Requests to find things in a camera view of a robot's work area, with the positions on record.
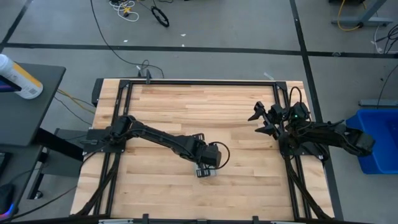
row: metal table leg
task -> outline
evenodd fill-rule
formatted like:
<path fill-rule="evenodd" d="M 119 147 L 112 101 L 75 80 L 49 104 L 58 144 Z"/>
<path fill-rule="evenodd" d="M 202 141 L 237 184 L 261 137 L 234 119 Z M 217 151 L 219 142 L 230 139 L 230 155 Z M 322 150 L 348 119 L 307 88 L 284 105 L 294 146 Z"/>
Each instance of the metal table leg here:
<path fill-rule="evenodd" d="M 35 143 L 40 144 L 47 149 L 54 151 L 52 157 L 58 160 L 49 161 L 49 151 L 42 152 L 38 162 L 41 162 L 39 171 L 34 179 L 32 187 L 29 190 L 27 199 L 41 198 L 42 194 L 39 191 L 40 184 L 45 174 L 62 175 L 62 176 L 78 176 L 80 172 L 80 164 L 83 161 L 83 149 L 42 129 L 39 128 L 36 134 Z M 60 153 L 62 156 L 56 156 L 55 153 Z"/>
<path fill-rule="evenodd" d="M 394 22 L 390 18 L 374 17 L 377 10 L 386 2 L 387 0 L 374 0 L 365 12 L 361 16 L 341 16 L 340 24 L 343 26 L 387 26 L 388 24 Z M 332 19 L 332 24 L 337 24 L 337 17 Z"/>

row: black floor line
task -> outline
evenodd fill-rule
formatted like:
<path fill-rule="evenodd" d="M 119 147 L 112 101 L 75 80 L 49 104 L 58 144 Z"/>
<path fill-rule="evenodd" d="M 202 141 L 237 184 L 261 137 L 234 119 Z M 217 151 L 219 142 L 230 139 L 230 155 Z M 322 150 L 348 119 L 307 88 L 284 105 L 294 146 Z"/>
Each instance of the black floor line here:
<path fill-rule="evenodd" d="M 310 97 L 311 97 L 311 101 L 312 101 L 313 112 L 314 112 L 316 121 L 322 122 L 322 114 L 321 114 L 321 108 L 319 105 L 317 89 L 315 88 L 315 82 L 314 82 L 312 71 L 311 71 L 310 60 L 308 58 L 308 52 L 307 52 L 307 48 L 305 46 L 304 35 L 303 35 L 302 28 L 301 28 L 299 12 L 297 11 L 297 5 L 296 5 L 295 0 L 290 0 L 290 6 L 292 8 L 294 25 L 296 27 L 298 43 L 300 44 L 300 50 L 302 53 L 305 74 L 307 76 L 307 83 L 308 83 L 308 88 L 310 90 Z M 331 198 L 335 217 L 338 220 L 344 220 L 343 211 L 341 209 L 340 198 L 338 196 L 338 191 L 337 191 L 335 173 L 333 172 L 333 164 L 331 163 L 331 158 L 328 159 L 328 161 L 324 164 L 324 166 L 325 166 L 325 170 L 326 170 L 326 178 L 327 178 L 327 182 L 328 182 L 329 193 L 330 193 L 330 198 Z"/>
<path fill-rule="evenodd" d="M 4 43 L 4 47 L 22 49 L 71 49 L 71 50 L 109 50 L 106 45 L 79 45 L 79 44 L 23 44 Z M 208 53 L 244 53 L 244 54 L 271 54 L 301 56 L 299 50 L 249 49 L 226 47 L 158 47 L 158 46 L 120 46 L 112 45 L 114 50 L 152 51 L 152 52 L 208 52 Z M 307 51 L 308 56 L 314 57 L 344 57 L 344 58 L 398 58 L 398 54 L 372 54 L 354 52 L 316 52 Z"/>
<path fill-rule="evenodd" d="M 6 44 L 8 40 L 10 40 L 12 34 L 14 33 L 15 29 L 17 28 L 19 22 L 24 17 L 25 12 L 29 8 L 29 5 L 32 3 L 33 0 L 26 0 L 24 7 L 22 7 L 21 11 L 19 12 L 17 18 L 15 19 L 14 23 L 12 23 L 10 29 L 8 29 L 6 36 L 2 40 L 3 44 Z"/>

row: cable bundle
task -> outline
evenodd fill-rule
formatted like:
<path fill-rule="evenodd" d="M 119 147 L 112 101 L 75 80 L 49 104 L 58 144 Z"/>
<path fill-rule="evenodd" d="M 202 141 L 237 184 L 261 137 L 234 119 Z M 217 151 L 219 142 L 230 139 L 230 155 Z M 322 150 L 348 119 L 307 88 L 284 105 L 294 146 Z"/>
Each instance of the cable bundle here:
<path fill-rule="evenodd" d="M 125 19 L 125 20 L 130 21 L 130 22 L 137 22 L 137 21 L 138 21 L 138 19 L 139 19 L 139 14 L 136 13 L 136 12 L 131 11 L 132 8 L 136 5 L 136 3 L 135 3 L 134 1 L 127 1 L 127 0 L 125 0 L 125 1 L 118 1 L 118 2 L 109 1 L 109 4 L 113 7 L 113 9 L 114 9 L 115 11 L 118 12 L 118 16 L 119 16 L 120 18 Z M 135 14 L 135 15 L 137 15 L 137 19 L 134 19 L 134 20 L 128 19 L 127 17 L 128 17 L 130 14 Z"/>
<path fill-rule="evenodd" d="M 378 30 L 379 30 L 379 26 L 377 27 L 376 31 L 374 32 L 374 46 L 375 46 L 377 52 L 379 54 L 388 54 L 388 53 L 396 54 L 396 53 L 398 53 L 398 51 L 391 51 L 392 46 L 394 46 L 394 44 L 398 41 L 398 25 L 395 25 L 393 28 L 391 28 L 391 30 L 388 32 L 387 36 L 382 37 L 380 39 L 377 39 Z M 377 46 L 377 43 L 382 40 L 385 40 L 385 39 L 387 39 L 387 41 L 384 46 L 384 50 L 379 49 L 379 47 Z"/>

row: white bottle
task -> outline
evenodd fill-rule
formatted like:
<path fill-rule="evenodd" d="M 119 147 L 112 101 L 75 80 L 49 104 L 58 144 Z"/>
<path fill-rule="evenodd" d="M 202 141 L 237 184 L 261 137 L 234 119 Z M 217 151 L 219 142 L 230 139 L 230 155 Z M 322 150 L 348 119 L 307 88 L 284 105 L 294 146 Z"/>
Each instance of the white bottle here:
<path fill-rule="evenodd" d="M 19 85 L 21 90 L 15 93 L 27 100 L 38 97 L 43 91 L 41 82 L 3 54 L 0 54 L 0 75 Z"/>

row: yellow cable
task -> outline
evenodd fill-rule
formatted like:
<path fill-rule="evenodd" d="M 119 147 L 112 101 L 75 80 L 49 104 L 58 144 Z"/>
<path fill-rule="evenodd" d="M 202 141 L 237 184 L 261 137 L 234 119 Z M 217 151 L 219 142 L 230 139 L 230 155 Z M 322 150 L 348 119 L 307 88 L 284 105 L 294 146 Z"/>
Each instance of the yellow cable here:
<path fill-rule="evenodd" d="M 342 26 L 340 25 L 340 16 L 341 16 L 341 12 L 342 12 L 342 10 L 343 10 L 343 6 L 344 6 L 344 3 L 345 3 L 345 2 L 346 2 L 346 0 L 343 0 L 343 2 L 341 3 L 340 9 L 339 9 L 339 11 L 338 11 L 338 15 L 337 15 L 337 25 L 338 25 L 338 27 L 339 27 L 342 31 L 348 32 L 348 31 L 353 31 L 353 30 L 358 29 L 359 26 L 354 27 L 354 28 L 351 28 L 351 29 L 344 29 L 344 28 L 342 28 Z"/>
<path fill-rule="evenodd" d="M 83 105 L 81 105 L 79 102 L 77 102 L 77 100 L 75 100 L 74 97 L 72 97 L 71 95 L 69 95 L 69 93 L 67 93 L 67 92 L 65 92 L 65 91 L 63 91 L 63 90 L 60 90 L 60 89 L 58 89 L 57 91 L 58 91 L 59 93 L 61 93 L 62 95 L 69 97 L 69 99 L 71 99 L 74 103 L 76 103 L 76 104 L 77 104 L 79 107 L 81 107 L 83 110 L 88 111 L 88 112 L 90 112 L 90 113 L 92 113 L 92 114 L 95 114 L 94 111 L 85 108 Z"/>

